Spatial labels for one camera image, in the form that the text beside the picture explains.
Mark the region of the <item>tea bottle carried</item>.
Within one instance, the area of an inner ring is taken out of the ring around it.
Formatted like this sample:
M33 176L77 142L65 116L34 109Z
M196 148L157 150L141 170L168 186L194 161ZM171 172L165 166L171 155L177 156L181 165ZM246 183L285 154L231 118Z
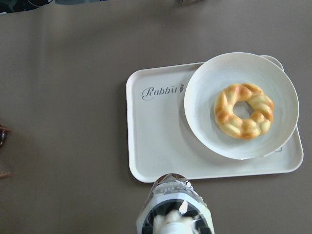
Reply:
M188 179L166 174L152 186L136 220L138 234L213 234L211 212Z

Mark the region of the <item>cream serving tray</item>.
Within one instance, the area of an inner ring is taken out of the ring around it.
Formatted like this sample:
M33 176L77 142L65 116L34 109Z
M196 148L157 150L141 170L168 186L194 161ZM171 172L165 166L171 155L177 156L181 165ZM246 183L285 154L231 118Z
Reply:
M288 173L303 161L296 127L273 153L244 160L207 148L192 132L185 115L186 86L204 62L134 72L127 80L129 168L142 182L176 173L188 179Z

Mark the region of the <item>braided donut pastry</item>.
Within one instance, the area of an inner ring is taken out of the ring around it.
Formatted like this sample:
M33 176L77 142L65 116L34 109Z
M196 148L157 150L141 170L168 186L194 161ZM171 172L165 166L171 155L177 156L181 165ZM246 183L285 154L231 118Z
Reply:
M214 118L226 135L250 140L267 133L273 122L273 101L250 83L231 84L216 96Z

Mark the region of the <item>white plate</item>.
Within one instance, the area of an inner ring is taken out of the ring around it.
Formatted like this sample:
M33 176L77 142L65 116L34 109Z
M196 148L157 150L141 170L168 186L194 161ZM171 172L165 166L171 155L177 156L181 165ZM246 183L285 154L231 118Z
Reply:
M273 123L264 135L251 140L235 139L217 125L214 100L233 83L255 84L273 101ZM262 56L233 52L216 56L195 71L186 86L184 110L192 132L207 148L244 160L267 156L288 141L297 127L299 101L283 69Z

